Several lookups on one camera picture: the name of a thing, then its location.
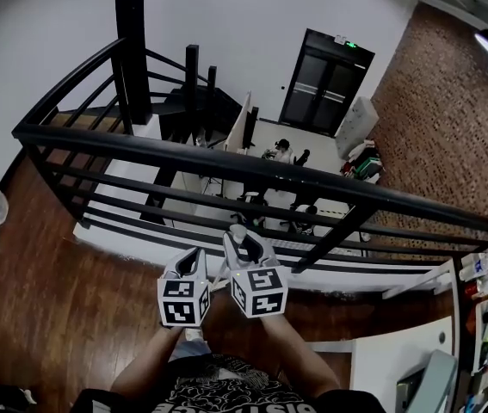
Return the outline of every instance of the white table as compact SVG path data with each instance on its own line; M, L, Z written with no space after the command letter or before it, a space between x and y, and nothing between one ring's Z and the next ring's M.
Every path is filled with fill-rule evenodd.
M443 344L439 342L441 333L446 337ZM347 342L309 344L317 352L352 353L350 389L372 393L387 413L393 413L397 381L426 366L434 350L452 354L452 318Z

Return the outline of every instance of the black metal railing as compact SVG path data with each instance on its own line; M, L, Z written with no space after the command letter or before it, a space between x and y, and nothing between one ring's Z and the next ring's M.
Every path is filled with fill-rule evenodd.
M483 249L488 246L488 238L456 237L444 234L415 232L398 228L386 228L367 223L367 220L377 211L383 210L392 213L400 213L415 216L421 219L434 220L446 224L457 225L477 231L488 232L488 218L469 213L458 208L443 205L432 200L404 194L391 189L378 187L366 182L348 179L342 176L332 175L317 170L276 163L257 157L249 157L226 153L222 151L208 150L191 145L183 145L173 142L144 139L139 137L127 137L108 133L97 133L84 130L41 127L28 123L21 123L14 135L25 146L40 145L53 147L65 151L81 151L95 157L109 157L116 160L140 163L152 166L169 166L174 170L186 173L194 173L201 176L213 176L226 181L241 182L250 185L261 185L262 188L275 188L295 194L314 195L318 198L338 200L349 203L350 211L342 218L336 219L326 216L308 215L292 210L280 209L271 206L261 206L244 203L239 200L226 197L210 196L192 193L176 188L161 187L149 182L134 181L118 176L110 176L103 173L93 173L85 169L65 167L57 163L43 163L41 169L49 176L64 175L86 181L98 182L117 188L129 189L140 193L154 194L174 200L200 204L207 207L228 209L241 213L258 213L273 219L306 222L313 225L328 226L331 230L324 237L293 234L285 231L261 229L256 230L265 237L302 243L312 246L309 250L291 249L276 246L277 252L286 256L300 257L297 262L285 262L294 268L294 272L301 272L306 268L327 269L325 265L315 265L319 260L337 260L346 262L365 262L375 264L402 264L414 266L434 266L445 259L463 256L468 252ZM160 219L172 219L185 222L198 227L226 230L233 223L228 220L210 219L180 213L162 208L133 203L117 197L109 197L93 191L83 190L74 186L56 185L54 191L63 197L79 197L85 199L85 205L76 206L76 217L87 225L102 225L88 215L95 214L104 217L103 210L90 206L89 200L100 202L112 207L123 208L137 213L147 213ZM130 219L114 215L107 216L112 224L121 222L138 228L165 233L176 233L180 237L211 242L210 236L200 234L199 231L184 231L169 228L151 222L138 219ZM389 235L406 239L436 240L444 243L460 243L466 248L460 249L425 249L411 248L409 246L384 245L380 243L361 243L345 240L353 232L369 232L373 234ZM352 250L368 250L378 252L399 253L408 255L408 258L386 259L377 257L346 256L333 254L336 248L348 248ZM414 256L438 256L437 260L414 259ZM416 273L425 272L419 269Z
M370 221L372 216L381 210L488 233L488 218L452 206L322 171L181 144L180 142L185 142L184 139L169 142L134 136L133 124L145 124L150 119L151 96L164 94L149 90L148 77L158 77L160 74L147 70L146 56L184 71L184 81L166 76L161 76L160 79L182 84L186 121L183 129L187 132L196 133L202 126L207 128L203 120L207 115L197 114L196 90L198 90L198 80L207 83L205 110L206 113L213 111L216 78L214 67L209 68L207 79L198 75L198 46L196 45L187 47L186 65L179 65L156 52L145 49L143 2L144 0L116 0L120 38L86 60L52 88L13 131L14 137L20 140L49 188L73 218L82 225L96 225L132 237L187 247L192 241L220 246L221 237L206 234L203 228L224 231L233 223L229 219L199 217L163 209L160 206L108 196L96 189L97 185L102 184L148 194L154 199L168 198L237 213L254 213L272 219L330 228L324 237L287 232L281 227L280 229L255 229L273 241L277 253L293 259L285 259L282 263L292 267L296 273L307 268L338 270L340 267L326 261L339 261L414 266L415 269L393 268L390 272L391 274L421 274L429 271L429 267L439 265L448 258L461 257L468 252L488 248L488 236L470 237L460 231L453 235L413 231L376 225ZM54 126L54 112L57 111L55 109L59 102L108 60L111 61L113 75L101 83L62 126ZM90 104L111 83L115 86L115 96L108 105L85 129L74 127ZM115 106L118 106L119 114L112 113ZM111 118L113 122L104 126L107 118ZM113 159L159 168L168 167L170 170L214 177L227 182L239 182L246 186L260 186L263 191L273 188L297 195L336 200L349 204L350 211L342 219L338 219L329 215L298 213L291 209L245 203L236 198L199 194L156 185L153 180L144 182L111 176L106 174L106 168L109 161ZM130 218L114 210L101 209L94 203L130 210L151 216L155 220ZM192 225L192 231L161 225L163 219ZM135 231L138 229L153 231L157 236ZM405 241L417 240L434 245L411 247L409 243L349 241L349 236L354 232L395 237ZM188 242L162 238L162 234L175 235ZM447 243L452 247L441 248L439 243ZM342 253L335 250L338 248L351 250L351 252ZM207 249L219 254L219 250ZM360 252L368 254L380 252L399 256L398 258L362 256L358 254ZM383 274L386 271L383 268L361 269L357 266L353 272Z
M188 135L185 133L190 131L194 137L197 137L201 128L204 129L206 136L210 136L212 132L212 122L215 103L215 81L217 77L217 67L212 65L209 67L207 78L198 74L198 57L199 46L189 45L186 48L186 65L180 65L172 59L153 52L149 49L145 49L147 57L165 63L179 71L184 72L184 80L169 77L167 75L156 73L152 71L146 71L146 75L151 79L158 81L164 81L166 83L173 83L182 86L182 92L155 92L150 91L150 98L173 98L179 97L180 103L184 106L185 115L183 121L180 124L172 125L173 133L171 140L175 142L186 142ZM207 84L207 86L200 86L198 80L201 80ZM198 114L197 106L197 92L198 89L204 89L206 93L206 102L203 107L203 114Z

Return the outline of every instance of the t-shirt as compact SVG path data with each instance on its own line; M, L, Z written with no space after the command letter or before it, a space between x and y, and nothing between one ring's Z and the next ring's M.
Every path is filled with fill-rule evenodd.
M287 149L286 151L277 150L275 154L275 161L282 163L291 163L293 160L292 149Z
M164 378L137 403L107 391L82 391L71 413L322 413L384 412L363 391L328 391L301 396L265 372L227 355L206 354L172 361Z

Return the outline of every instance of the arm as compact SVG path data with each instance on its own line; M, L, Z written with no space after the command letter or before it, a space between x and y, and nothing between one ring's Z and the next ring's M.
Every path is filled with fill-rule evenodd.
M261 321L275 343L281 367L294 387L312 398L340 388L329 366L306 345L283 315L262 317Z
M111 391L127 399L146 394L158 381L181 333L180 327L160 327L145 349L115 379Z

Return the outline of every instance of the wooden floor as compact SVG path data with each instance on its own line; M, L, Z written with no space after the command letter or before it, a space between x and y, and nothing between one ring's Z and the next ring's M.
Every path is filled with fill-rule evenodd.
M30 388L38 411L65 412L83 388L107 389L158 328L160 270L78 244L71 235L75 222L28 160L6 194L0 384ZM292 292L286 314L307 341L328 341L405 329L451 311L449 294L358 304ZM243 317L227 294L215 297L204 331L213 352L278 373L260 322Z

